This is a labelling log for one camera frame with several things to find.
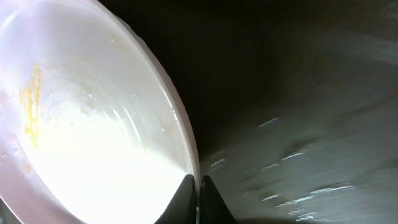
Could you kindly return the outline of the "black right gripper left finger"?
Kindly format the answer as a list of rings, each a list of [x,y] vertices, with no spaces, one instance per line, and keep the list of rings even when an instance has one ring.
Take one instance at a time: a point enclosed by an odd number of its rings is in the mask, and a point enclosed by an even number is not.
[[[188,174],[155,224],[196,224],[196,207],[195,179],[194,176]]]

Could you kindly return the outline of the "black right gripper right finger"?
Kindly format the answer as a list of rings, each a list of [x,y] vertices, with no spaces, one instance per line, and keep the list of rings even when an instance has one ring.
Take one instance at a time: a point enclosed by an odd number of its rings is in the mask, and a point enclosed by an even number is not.
[[[204,175],[200,187],[200,224],[237,224],[209,175]]]

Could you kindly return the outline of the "pink plate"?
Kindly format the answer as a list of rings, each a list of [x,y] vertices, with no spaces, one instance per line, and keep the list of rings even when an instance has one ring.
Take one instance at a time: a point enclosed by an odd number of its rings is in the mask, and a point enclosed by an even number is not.
[[[21,223],[155,223],[198,156],[146,43],[98,1],[1,1],[1,199]]]

